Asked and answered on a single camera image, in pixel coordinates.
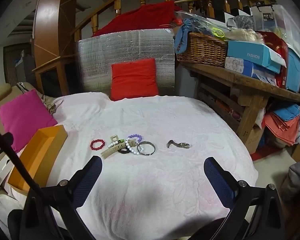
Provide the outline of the beige hair claw clip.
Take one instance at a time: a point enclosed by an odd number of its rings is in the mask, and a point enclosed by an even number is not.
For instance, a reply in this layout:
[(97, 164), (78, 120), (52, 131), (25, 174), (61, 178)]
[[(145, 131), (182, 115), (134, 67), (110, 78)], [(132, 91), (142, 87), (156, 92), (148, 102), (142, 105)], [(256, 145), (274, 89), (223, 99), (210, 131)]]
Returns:
[(137, 146), (135, 139), (119, 139), (117, 135), (113, 135), (110, 137), (111, 143), (109, 147), (101, 153), (101, 157), (103, 159), (107, 159), (109, 156), (111, 156), (113, 153), (117, 152), (118, 150), (122, 150), (124, 148), (135, 147)]

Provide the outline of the magenta pillow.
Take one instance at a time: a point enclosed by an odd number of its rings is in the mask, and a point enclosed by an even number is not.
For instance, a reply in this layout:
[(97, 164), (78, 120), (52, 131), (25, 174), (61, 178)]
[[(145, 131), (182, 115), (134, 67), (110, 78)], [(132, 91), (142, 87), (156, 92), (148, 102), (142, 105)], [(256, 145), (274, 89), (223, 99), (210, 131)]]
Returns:
[(20, 152), (41, 128), (57, 125), (35, 89), (21, 94), (0, 106), (4, 131), (13, 135), (13, 150)]

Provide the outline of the orange cardboard box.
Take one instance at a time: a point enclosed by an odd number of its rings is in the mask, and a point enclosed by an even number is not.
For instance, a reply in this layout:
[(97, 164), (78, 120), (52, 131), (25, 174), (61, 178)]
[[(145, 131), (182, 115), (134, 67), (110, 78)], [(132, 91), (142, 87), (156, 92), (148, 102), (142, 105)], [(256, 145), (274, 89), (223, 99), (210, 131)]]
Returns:
[(67, 137), (62, 125), (39, 129), (20, 155), (27, 172), (40, 187), (46, 187), (55, 160)]

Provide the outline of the stack of orange cloths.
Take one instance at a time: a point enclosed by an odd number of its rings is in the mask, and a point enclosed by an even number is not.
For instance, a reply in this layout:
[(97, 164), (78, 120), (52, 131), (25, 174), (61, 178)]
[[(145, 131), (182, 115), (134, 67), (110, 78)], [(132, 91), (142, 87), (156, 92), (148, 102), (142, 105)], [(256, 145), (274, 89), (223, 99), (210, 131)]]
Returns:
[(292, 146), (300, 131), (300, 106), (293, 104), (269, 112), (264, 116), (263, 124), (277, 139)]

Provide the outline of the wooden side table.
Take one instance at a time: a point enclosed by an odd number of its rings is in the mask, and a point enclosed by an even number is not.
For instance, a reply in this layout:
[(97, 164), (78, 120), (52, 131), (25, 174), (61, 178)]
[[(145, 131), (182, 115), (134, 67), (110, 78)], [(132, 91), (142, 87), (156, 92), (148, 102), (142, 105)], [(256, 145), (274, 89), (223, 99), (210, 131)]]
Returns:
[(262, 137), (258, 113), (275, 103), (300, 105), (300, 94), (275, 87), (231, 70), (182, 62), (198, 79), (195, 97), (210, 106), (234, 130), (253, 155)]

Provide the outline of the curved wooden column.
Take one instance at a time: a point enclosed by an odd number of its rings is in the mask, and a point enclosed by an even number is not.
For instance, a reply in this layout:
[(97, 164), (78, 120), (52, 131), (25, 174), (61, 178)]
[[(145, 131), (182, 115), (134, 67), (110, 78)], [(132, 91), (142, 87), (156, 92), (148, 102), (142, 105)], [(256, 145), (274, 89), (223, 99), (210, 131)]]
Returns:
[(75, 71), (77, 0), (38, 0), (34, 20), (34, 59), (38, 90), (51, 97), (69, 94), (67, 76)]

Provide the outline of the small red pillow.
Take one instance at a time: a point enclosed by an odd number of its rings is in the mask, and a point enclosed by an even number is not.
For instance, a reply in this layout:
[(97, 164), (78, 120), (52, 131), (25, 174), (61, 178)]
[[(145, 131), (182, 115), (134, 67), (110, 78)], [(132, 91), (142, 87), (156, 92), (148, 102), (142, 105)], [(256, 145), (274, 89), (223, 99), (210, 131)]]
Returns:
[(113, 101), (159, 94), (154, 58), (112, 64), (111, 74), (110, 98)]

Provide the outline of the white patterned box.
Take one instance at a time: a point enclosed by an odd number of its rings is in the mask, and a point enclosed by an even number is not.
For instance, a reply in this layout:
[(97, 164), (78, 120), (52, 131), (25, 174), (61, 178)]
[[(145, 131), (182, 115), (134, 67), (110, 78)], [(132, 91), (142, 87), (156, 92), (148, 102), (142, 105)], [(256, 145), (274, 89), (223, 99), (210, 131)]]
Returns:
[(255, 78), (264, 83), (277, 86), (275, 73), (253, 62), (234, 57), (226, 57), (224, 67), (225, 69)]

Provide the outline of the blue fashion shoe box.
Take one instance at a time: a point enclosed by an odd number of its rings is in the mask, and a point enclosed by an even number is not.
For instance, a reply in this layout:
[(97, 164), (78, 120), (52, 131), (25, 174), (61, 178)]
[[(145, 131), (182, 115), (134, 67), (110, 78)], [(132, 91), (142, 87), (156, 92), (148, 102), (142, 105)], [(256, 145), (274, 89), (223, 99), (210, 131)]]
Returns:
[(227, 55), (261, 65), (276, 74), (280, 73), (281, 67), (286, 67), (280, 54), (258, 42), (230, 40)]

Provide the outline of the wicker basket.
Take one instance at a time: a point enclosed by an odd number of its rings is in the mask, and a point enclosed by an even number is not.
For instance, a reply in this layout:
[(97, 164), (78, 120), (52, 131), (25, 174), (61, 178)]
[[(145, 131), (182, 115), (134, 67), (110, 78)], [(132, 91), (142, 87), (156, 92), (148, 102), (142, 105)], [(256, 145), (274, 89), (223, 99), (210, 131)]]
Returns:
[(228, 52), (228, 42), (220, 38), (200, 33), (188, 33), (186, 50), (177, 54), (179, 62), (200, 63), (224, 67)]

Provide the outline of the clear plastic storage bin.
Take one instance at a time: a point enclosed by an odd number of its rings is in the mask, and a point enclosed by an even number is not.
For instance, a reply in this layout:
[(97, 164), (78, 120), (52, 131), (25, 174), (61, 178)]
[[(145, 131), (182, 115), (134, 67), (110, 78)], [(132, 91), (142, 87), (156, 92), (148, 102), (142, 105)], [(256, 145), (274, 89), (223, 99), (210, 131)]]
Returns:
[(253, 6), (251, 12), (256, 31), (275, 33), (300, 56), (300, 29), (283, 6)]

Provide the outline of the large red cushion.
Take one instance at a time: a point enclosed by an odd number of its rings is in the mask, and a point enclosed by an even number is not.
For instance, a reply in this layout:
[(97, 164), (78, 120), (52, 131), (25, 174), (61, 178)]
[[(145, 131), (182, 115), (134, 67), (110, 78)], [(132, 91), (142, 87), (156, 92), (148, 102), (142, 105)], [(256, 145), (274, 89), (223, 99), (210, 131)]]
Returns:
[(130, 30), (164, 29), (177, 19), (175, 12), (180, 10), (173, 1), (142, 5), (115, 17), (93, 33), (93, 37)]

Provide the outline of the beige drawstring pouch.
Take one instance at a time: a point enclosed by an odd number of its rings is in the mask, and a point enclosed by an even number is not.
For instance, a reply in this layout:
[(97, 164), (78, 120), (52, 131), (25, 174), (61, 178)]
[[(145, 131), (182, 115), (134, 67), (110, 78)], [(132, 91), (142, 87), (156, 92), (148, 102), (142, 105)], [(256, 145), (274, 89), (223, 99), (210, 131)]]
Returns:
[(57, 103), (54, 103), (55, 98), (42, 95), (41, 101), (51, 115), (54, 115), (57, 112), (58, 107), (63, 103), (63, 100), (58, 100)]

